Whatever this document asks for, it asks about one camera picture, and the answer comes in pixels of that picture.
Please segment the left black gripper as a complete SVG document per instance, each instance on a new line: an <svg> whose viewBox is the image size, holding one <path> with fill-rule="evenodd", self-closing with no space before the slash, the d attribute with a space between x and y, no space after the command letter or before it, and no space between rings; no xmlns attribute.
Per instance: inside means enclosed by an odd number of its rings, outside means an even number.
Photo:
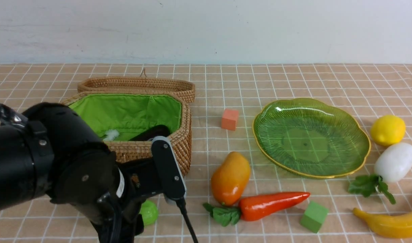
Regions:
<svg viewBox="0 0 412 243"><path fill-rule="evenodd" d="M96 200L103 219L92 222L100 243L133 243L144 232L140 209L149 198L162 192L154 159L115 162L113 185Z"/></svg>

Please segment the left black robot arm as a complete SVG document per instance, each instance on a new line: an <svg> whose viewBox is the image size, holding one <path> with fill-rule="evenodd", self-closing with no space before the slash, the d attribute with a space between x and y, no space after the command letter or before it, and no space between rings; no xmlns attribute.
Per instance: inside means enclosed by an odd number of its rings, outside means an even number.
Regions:
<svg viewBox="0 0 412 243"><path fill-rule="evenodd" d="M152 157L120 163L72 109L40 103L23 113L0 103L0 211L48 195L90 221L101 243L132 243L140 206L163 193L178 166L163 137Z"/></svg>

